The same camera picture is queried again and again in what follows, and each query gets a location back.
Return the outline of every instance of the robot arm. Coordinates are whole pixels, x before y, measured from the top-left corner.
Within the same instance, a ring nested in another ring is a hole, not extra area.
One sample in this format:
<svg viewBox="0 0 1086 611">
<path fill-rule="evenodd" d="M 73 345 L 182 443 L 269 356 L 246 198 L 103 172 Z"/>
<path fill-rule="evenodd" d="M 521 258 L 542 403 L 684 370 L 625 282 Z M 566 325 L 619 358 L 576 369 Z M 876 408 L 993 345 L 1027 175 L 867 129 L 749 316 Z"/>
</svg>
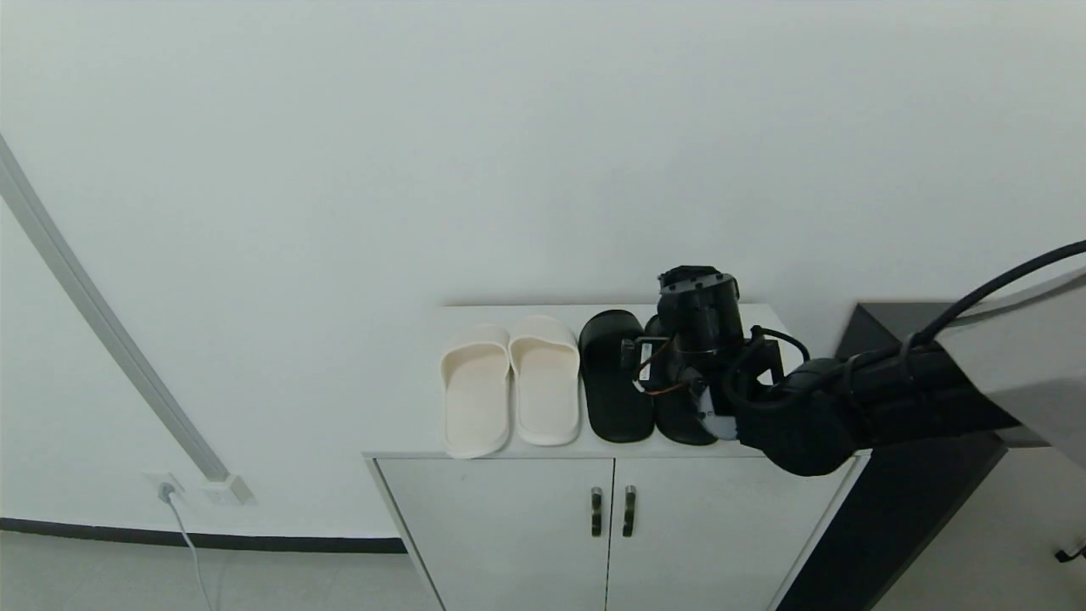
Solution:
<svg viewBox="0 0 1086 611">
<path fill-rule="evenodd" d="M 648 390 L 684 387 L 707 431 L 798 475 L 830 473 L 862 448 L 1022 424 L 1086 468 L 1086 268 L 978 304 L 1084 251 L 1086 241 L 1076 242 L 1015 267 L 902 346 L 807 360 L 786 377 L 769 339 L 806 349 L 769 330 L 736 335 L 734 278 L 675 268 L 660 277 L 659 316 L 670 336 L 645 339 L 667 353 L 667 367 L 654 368 L 664 380 Z M 767 371 L 771 385 L 758 382 Z"/>
</svg>

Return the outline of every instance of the baseboard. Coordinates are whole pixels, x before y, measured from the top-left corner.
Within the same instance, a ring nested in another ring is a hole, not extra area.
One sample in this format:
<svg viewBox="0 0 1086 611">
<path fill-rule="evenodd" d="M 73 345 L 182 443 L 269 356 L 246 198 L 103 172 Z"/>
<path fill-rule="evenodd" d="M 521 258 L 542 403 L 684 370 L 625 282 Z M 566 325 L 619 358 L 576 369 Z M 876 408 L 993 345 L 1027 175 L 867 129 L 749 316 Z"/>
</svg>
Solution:
<svg viewBox="0 0 1086 611">
<path fill-rule="evenodd" d="M 89 539 L 118 544 L 185 547 L 181 534 L 172 531 L 143 531 L 58 524 L 35 520 L 0 518 L 0 531 L 48 535 L 70 539 Z M 336 537 L 245 537 L 240 535 L 205 535 L 193 533 L 192 544 L 204 549 L 238 549 L 249 551 L 301 551 L 320 553 L 407 553 L 403 540 L 390 538 Z"/>
</svg>

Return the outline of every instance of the slide sandal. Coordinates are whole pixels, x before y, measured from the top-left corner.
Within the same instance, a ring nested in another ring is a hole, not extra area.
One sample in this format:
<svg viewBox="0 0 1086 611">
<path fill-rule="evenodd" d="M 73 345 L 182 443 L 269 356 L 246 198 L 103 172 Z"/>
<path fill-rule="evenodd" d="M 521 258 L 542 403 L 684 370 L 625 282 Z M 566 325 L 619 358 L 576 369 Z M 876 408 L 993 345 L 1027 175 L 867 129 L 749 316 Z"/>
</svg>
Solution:
<svg viewBox="0 0 1086 611">
<path fill-rule="evenodd" d="M 602 440 L 640 442 L 653 434 L 653 402 L 633 386 L 633 370 L 622 368 L 622 341 L 644 335 L 626 310 L 601 313 L 585 323 L 579 343 L 589 424 Z"/>
<path fill-rule="evenodd" d="M 577 339 L 551 317 L 528 317 L 513 328 L 509 361 L 517 385 L 517 434 L 535 446 L 577 438 L 581 407 Z"/>
<path fill-rule="evenodd" d="M 441 429 L 449 456 L 485 456 L 509 438 L 508 343 L 502 328 L 476 326 L 453 336 L 441 357 Z"/>
<path fill-rule="evenodd" d="M 648 319 L 645 333 L 659 338 L 667 335 L 659 317 Z M 687 390 L 656 395 L 653 397 L 653 405 L 656 428 L 668 440 L 687 446 L 711 446 L 717 443 L 716 435 L 702 427 L 702 421 L 697 418 L 697 405 Z"/>
</svg>

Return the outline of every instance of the wire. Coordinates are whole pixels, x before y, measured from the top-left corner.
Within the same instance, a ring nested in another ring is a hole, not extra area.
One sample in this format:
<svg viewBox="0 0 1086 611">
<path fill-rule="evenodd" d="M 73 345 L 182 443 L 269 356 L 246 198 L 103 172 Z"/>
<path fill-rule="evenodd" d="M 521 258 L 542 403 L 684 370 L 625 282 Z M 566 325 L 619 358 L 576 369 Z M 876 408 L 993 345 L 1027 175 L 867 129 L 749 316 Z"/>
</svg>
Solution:
<svg viewBox="0 0 1086 611">
<path fill-rule="evenodd" d="M 181 536 L 185 537 L 186 545 L 188 545 L 189 549 L 192 550 L 192 563 L 195 564 L 197 568 L 197 583 L 200 584 L 200 591 L 202 591 L 204 595 L 204 602 L 207 603 L 207 611 L 215 611 L 211 606 L 211 597 L 207 596 L 207 588 L 205 588 L 203 585 L 203 575 L 200 573 L 200 558 L 197 557 L 197 546 L 192 545 L 192 539 L 189 538 L 189 533 L 188 531 L 185 530 L 185 523 L 181 522 L 181 514 L 177 513 L 177 508 L 174 507 L 174 501 L 173 499 L 169 498 L 169 495 L 173 492 L 174 487 L 169 486 L 169 491 L 166 492 L 165 494 L 162 494 L 160 492 L 159 498 L 161 498 L 163 502 L 168 505 L 169 510 L 174 512 L 174 518 L 177 519 L 177 526 L 181 530 Z"/>
<path fill-rule="evenodd" d="M 782 341 L 784 341 L 784 342 L 793 345 L 797 351 L 799 351 L 799 354 L 803 355 L 803 357 L 804 357 L 804 362 L 805 364 L 807 361 L 811 360 L 810 351 L 808 351 L 807 347 L 804 346 L 804 343 L 799 342 L 798 340 L 796 340 L 795 338 L 792 338 L 791 335 L 788 335 L 786 333 L 781 333 L 779 331 L 773 331 L 771 329 L 765 329 L 765 328 L 760 328 L 758 326 L 755 326 L 754 328 L 750 329 L 750 335 L 754 336 L 754 335 L 757 335 L 757 334 L 768 335 L 769 338 L 775 338 L 778 340 L 782 340 Z"/>
<path fill-rule="evenodd" d="M 647 359 L 645 359 L 645 362 L 641 364 L 640 366 L 637 366 L 637 369 L 633 370 L 633 381 L 634 382 L 637 381 L 637 377 L 641 375 L 641 372 L 645 368 L 648 367 L 648 364 L 652 364 L 653 361 L 656 360 L 656 357 L 659 357 L 660 355 L 662 355 L 664 352 L 668 349 L 668 346 L 671 346 L 671 343 L 674 342 L 674 340 L 675 340 L 675 336 L 673 336 L 673 335 L 671 338 L 669 338 L 668 341 L 665 342 L 664 345 L 660 346 L 660 348 L 656 353 L 653 353 L 652 356 L 649 356 Z"/>
<path fill-rule="evenodd" d="M 1070 256 L 1074 256 L 1075 254 L 1082 254 L 1082 253 L 1086 253 L 1086 240 L 1072 242 L 1066 245 L 1057 247 L 1055 250 L 1050 250 L 1044 254 L 1040 254 L 1039 256 L 1035 256 L 1030 260 L 1022 263 L 1021 265 L 1018 265 L 1007 271 L 1003 271 L 1002 273 L 999 273 L 995 278 L 977 287 L 975 290 L 973 290 L 965 296 L 959 298 L 957 302 L 950 305 L 950 307 L 947 308 L 942 315 L 939 315 L 935 320 L 929 323 L 927 327 L 925 327 L 914 338 L 914 343 L 913 343 L 914 348 L 918 349 L 924 348 L 927 345 L 930 345 L 932 342 L 934 342 L 935 336 L 938 335 L 939 332 L 946 329 L 947 326 L 949 326 L 955 319 L 957 319 L 963 313 L 972 308 L 973 305 L 980 303 L 981 300 L 984 298 L 985 296 L 988 296 L 989 294 L 999 290 L 1000 288 L 1011 283 L 1014 280 L 1023 278 L 1032 273 L 1033 271 L 1040 269 L 1041 267 L 1051 265 L 1052 263 L 1056 263 L 1058 260 L 1062 260 Z M 901 345 L 898 344 L 897 346 L 887 346 L 886 348 L 882 348 L 880 351 L 875 351 L 872 353 L 863 353 L 857 356 L 856 360 L 853 362 L 851 369 L 855 372 L 863 368 L 881 364 L 886 359 L 897 356 L 900 349 Z M 817 391 L 821 391 L 825 386 L 830 385 L 838 378 L 841 378 L 846 371 L 845 366 L 841 365 L 832 370 L 819 374 L 818 378 L 812 380 L 809 384 L 806 384 L 797 393 L 790 395 L 783 402 L 753 403 L 743 397 L 740 397 L 738 394 L 735 393 L 733 389 L 735 373 L 738 371 L 740 366 L 742 366 L 744 362 L 746 362 L 747 359 L 749 359 L 753 353 L 754 353 L 753 349 L 748 347 L 747 351 L 745 351 L 742 355 L 740 355 L 738 359 L 736 359 L 732 364 L 732 366 L 728 368 L 728 371 L 724 373 L 723 384 L 721 385 L 723 386 L 724 396 L 728 397 L 729 402 L 732 402 L 734 405 L 744 406 L 747 408 L 757 408 L 760 410 L 780 410 L 788 408 L 806 399 L 810 395 L 813 395 Z"/>
<path fill-rule="evenodd" d="M 929 326 L 925 327 L 919 335 L 917 335 L 917 345 L 923 346 L 925 344 L 931 344 L 935 340 L 935 336 L 938 335 L 940 331 L 946 329 L 946 327 L 955 319 L 961 316 L 965 310 L 972 308 L 973 305 L 980 303 L 982 298 L 988 296 L 1000 288 L 1003 288 L 1012 281 L 1025 277 L 1041 267 L 1046 267 L 1057 260 L 1062 260 L 1069 256 L 1074 256 L 1075 254 L 1082 254 L 1084 252 L 1086 252 L 1086 240 L 1072 242 L 1066 245 L 1061 245 L 1055 250 L 1049 250 L 1039 256 L 1034 256 L 1025 263 L 999 273 L 995 278 L 992 278 L 977 287 L 976 290 L 959 298 L 954 305 L 950 305 L 945 313 L 939 315 L 938 318 L 929 323 Z"/>
</svg>

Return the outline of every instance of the cabinet door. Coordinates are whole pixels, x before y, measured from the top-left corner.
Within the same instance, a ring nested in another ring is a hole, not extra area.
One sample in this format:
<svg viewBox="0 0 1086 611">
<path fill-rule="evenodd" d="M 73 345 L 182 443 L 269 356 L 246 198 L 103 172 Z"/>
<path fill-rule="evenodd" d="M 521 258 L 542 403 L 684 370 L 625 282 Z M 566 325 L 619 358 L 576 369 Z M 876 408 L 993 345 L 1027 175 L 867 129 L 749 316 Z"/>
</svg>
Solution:
<svg viewBox="0 0 1086 611">
<path fill-rule="evenodd" d="M 378 467 L 445 611 L 603 611 L 614 460 L 382 459 Z"/>
<path fill-rule="evenodd" d="M 851 464 L 797 478 L 765 458 L 618 460 L 607 611 L 765 611 Z"/>
</svg>

